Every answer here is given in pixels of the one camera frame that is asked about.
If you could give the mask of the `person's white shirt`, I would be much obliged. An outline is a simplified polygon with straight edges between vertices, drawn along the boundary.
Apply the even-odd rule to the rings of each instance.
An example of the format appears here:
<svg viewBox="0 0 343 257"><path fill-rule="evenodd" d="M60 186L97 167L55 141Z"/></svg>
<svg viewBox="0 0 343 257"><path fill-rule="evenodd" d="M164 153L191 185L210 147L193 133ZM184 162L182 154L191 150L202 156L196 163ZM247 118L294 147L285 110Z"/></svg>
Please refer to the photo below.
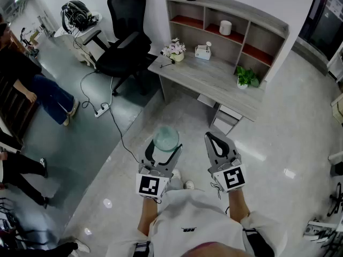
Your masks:
<svg viewBox="0 0 343 257"><path fill-rule="evenodd" d="M201 190L165 194L149 235L138 229L114 241L106 257L279 257L287 234L277 221L257 211L240 223Z"/></svg>

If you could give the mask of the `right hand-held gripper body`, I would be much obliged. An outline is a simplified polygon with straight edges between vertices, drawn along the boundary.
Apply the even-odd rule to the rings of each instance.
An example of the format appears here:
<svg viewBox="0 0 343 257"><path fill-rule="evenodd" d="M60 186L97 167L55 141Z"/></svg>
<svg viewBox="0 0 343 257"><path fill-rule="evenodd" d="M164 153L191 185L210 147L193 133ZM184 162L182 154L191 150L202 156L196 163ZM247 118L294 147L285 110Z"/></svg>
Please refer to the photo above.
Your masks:
<svg viewBox="0 0 343 257"><path fill-rule="evenodd" d="M211 166L208 172L214 180L212 186L219 192L230 193L246 184L246 168L240 155Z"/></svg>

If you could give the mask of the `black metal frame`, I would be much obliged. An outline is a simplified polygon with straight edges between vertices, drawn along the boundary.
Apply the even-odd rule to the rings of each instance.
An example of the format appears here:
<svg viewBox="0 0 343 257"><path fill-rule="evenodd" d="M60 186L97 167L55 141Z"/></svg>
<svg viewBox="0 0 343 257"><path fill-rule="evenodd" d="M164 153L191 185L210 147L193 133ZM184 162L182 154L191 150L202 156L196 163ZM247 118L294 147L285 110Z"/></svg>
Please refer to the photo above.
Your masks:
<svg viewBox="0 0 343 257"><path fill-rule="evenodd" d="M49 230L25 229L14 211L14 202L0 197L0 248L48 250L58 243Z"/></svg>

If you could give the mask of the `white tissue box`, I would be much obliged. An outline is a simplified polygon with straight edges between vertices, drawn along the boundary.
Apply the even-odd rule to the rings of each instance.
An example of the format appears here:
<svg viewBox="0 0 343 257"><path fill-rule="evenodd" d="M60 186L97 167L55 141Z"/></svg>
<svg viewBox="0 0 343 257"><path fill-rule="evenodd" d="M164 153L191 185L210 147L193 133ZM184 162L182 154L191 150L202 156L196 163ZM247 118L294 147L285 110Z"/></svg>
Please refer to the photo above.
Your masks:
<svg viewBox="0 0 343 257"><path fill-rule="evenodd" d="M195 47L195 57L209 61L211 58L211 42L207 41L205 45L197 45Z"/></svg>

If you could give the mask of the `white cabinet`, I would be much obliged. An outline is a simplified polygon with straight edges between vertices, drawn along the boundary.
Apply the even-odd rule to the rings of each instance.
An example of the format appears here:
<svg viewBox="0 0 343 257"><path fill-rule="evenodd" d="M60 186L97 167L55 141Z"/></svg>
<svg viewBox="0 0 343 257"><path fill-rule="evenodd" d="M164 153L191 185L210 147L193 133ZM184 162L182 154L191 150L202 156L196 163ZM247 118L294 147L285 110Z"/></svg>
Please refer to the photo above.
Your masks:
<svg viewBox="0 0 343 257"><path fill-rule="evenodd" d="M327 65L329 75L336 83L343 81L343 43Z"/></svg>

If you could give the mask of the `white power strip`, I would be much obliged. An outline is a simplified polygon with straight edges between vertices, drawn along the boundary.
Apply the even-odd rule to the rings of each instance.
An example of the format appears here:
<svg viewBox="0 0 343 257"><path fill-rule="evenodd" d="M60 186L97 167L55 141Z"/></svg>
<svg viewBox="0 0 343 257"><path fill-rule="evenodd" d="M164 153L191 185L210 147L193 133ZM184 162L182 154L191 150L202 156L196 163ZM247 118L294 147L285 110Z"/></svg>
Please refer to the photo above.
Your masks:
<svg viewBox="0 0 343 257"><path fill-rule="evenodd" d="M102 116L105 112L107 112L110 109L110 106L108 103L104 103L100 105L100 109L95 112L95 117L99 118Z"/></svg>

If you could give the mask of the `person's right forearm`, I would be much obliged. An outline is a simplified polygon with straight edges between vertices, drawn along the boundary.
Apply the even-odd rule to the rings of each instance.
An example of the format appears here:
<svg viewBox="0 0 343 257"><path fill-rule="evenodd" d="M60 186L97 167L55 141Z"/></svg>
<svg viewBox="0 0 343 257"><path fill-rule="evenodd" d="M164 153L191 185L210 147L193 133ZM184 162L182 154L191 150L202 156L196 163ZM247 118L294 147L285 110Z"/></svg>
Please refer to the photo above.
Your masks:
<svg viewBox="0 0 343 257"><path fill-rule="evenodd" d="M228 193L229 198L229 216L232 220L240 223L244 218L250 215L250 210L245 202L242 189L234 190Z"/></svg>

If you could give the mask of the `white cylinder canister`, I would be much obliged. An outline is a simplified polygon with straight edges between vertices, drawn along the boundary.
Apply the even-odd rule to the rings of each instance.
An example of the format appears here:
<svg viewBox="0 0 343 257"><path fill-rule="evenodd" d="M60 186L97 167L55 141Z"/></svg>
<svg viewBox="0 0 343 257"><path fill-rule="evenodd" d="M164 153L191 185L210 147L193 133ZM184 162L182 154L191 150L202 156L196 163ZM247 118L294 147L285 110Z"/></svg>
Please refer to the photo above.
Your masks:
<svg viewBox="0 0 343 257"><path fill-rule="evenodd" d="M228 20L220 21L219 33L223 36L229 36L232 31L232 23Z"/></svg>

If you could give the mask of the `grey wooden desk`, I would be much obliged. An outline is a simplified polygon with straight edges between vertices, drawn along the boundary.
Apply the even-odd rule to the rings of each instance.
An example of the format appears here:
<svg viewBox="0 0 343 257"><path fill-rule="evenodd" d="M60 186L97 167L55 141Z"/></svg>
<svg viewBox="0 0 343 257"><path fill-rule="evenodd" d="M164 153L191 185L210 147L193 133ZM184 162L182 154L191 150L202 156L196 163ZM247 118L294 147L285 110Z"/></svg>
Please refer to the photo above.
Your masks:
<svg viewBox="0 0 343 257"><path fill-rule="evenodd" d="M226 124L235 125L241 121L234 121L233 116L220 111L222 105L241 115L242 119L252 122L258 119L266 82L258 88L239 89L234 76L235 66L227 61L217 57L206 61L187 52L184 60L173 64L168 57L159 55L148 70L159 76L166 104L171 102L177 90L193 98L203 95L214 101L207 117L209 128L217 118Z"/></svg>

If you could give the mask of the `grey device on floor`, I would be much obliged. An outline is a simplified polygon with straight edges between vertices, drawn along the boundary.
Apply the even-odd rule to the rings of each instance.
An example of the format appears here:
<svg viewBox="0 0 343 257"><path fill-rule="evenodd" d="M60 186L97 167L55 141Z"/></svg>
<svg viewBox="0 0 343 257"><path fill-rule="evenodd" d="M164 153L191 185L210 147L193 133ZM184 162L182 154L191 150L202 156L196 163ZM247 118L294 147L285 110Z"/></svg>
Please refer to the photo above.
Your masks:
<svg viewBox="0 0 343 257"><path fill-rule="evenodd" d="M325 223L316 218L308 221L303 238L314 243L324 243L335 233L337 224Z"/></svg>

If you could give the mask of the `grey desk with shelf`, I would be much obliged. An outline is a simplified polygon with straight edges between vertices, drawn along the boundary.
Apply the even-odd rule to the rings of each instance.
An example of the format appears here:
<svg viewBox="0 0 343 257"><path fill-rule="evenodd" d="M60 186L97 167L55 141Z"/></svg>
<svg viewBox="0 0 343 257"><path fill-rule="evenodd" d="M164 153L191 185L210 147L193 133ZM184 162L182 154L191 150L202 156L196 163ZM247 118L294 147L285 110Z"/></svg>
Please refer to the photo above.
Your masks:
<svg viewBox="0 0 343 257"><path fill-rule="evenodd" d="M284 21L235 0L166 0L166 6L170 37L179 38L188 52L209 41L214 57L268 81L289 36ZM232 23L229 36L219 33L222 20Z"/></svg>

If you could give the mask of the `brown wooden bench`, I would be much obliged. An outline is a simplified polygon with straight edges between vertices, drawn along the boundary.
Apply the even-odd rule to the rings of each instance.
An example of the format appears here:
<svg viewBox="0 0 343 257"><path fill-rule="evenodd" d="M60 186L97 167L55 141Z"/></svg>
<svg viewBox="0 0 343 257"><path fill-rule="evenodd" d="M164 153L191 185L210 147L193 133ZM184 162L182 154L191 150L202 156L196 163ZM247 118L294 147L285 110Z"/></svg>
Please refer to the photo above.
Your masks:
<svg viewBox="0 0 343 257"><path fill-rule="evenodd" d="M38 107L0 74L0 119L20 145Z"/></svg>

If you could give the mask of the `green glass cup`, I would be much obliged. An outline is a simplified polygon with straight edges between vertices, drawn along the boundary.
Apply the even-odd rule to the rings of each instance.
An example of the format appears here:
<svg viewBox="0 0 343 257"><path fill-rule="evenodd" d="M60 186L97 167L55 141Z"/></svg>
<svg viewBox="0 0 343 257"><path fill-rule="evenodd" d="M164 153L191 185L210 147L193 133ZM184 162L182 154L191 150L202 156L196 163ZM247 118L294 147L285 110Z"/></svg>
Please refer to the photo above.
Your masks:
<svg viewBox="0 0 343 257"><path fill-rule="evenodd" d="M179 134L170 126L159 127L153 137L156 148L163 152L172 152L179 143Z"/></svg>

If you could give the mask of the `green plant in white pot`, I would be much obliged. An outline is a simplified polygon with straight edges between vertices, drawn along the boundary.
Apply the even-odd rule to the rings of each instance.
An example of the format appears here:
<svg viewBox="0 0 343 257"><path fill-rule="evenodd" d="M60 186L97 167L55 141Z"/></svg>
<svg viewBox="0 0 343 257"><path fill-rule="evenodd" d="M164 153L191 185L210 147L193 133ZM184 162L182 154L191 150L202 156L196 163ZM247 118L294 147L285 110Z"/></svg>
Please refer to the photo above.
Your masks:
<svg viewBox="0 0 343 257"><path fill-rule="evenodd" d="M246 70L241 66L237 66L236 74L238 76L237 86L239 89L246 89L249 86L257 88L259 86L258 78L252 69Z"/></svg>

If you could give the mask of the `dark glass door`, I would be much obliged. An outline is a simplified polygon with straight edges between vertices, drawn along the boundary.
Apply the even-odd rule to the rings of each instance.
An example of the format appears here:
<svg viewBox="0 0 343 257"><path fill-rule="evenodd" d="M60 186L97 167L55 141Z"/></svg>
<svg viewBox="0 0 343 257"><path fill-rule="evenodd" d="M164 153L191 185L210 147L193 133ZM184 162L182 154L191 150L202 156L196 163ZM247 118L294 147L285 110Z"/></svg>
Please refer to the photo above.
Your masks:
<svg viewBox="0 0 343 257"><path fill-rule="evenodd" d="M343 0L313 0L299 37L331 60L343 42Z"/></svg>

